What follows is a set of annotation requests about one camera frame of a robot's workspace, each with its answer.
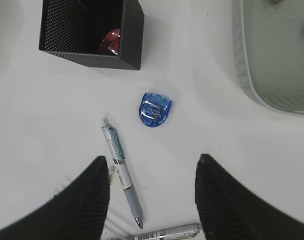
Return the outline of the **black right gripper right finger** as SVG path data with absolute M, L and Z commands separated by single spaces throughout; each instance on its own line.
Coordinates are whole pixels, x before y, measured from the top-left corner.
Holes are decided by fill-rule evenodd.
M 208 240 L 304 240 L 304 223 L 252 193 L 207 153 L 197 163 L 195 204 Z

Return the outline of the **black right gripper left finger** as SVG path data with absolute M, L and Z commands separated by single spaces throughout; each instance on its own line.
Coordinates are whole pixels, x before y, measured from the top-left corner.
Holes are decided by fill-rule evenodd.
M 109 206 L 107 161 L 98 156 L 42 207 L 0 229 L 0 240 L 98 240 Z

